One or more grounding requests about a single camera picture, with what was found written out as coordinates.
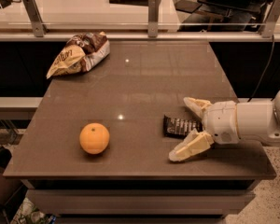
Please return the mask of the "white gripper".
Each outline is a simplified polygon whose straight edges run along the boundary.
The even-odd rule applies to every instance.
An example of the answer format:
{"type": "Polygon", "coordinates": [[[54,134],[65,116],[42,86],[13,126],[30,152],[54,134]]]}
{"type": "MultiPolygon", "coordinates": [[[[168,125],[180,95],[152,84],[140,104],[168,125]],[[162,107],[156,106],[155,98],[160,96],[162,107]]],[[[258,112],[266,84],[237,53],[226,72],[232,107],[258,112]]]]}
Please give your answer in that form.
{"type": "Polygon", "coordinates": [[[209,149],[215,142],[221,145],[237,144],[236,103],[217,102],[185,97],[184,103],[199,119],[204,131],[192,130],[187,137],[169,153],[170,161],[184,161],[209,149]]]}

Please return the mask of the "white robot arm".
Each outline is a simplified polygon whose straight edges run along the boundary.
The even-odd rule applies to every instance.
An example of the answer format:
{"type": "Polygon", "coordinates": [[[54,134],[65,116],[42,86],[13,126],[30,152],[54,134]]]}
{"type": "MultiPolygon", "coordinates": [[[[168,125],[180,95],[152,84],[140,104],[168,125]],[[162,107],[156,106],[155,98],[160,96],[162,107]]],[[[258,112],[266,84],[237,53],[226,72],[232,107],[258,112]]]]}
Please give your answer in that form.
{"type": "Polygon", "coordinates": [[[169,153],[170,161],[184,161],[196,156],[214,143],[238,144],[242,140],[257,140],[280,147],[280,91],[273,100],[255,102],[184,98],[185,105],[202,122],[203,129],[192,129],[186,138],[169,153]]]}

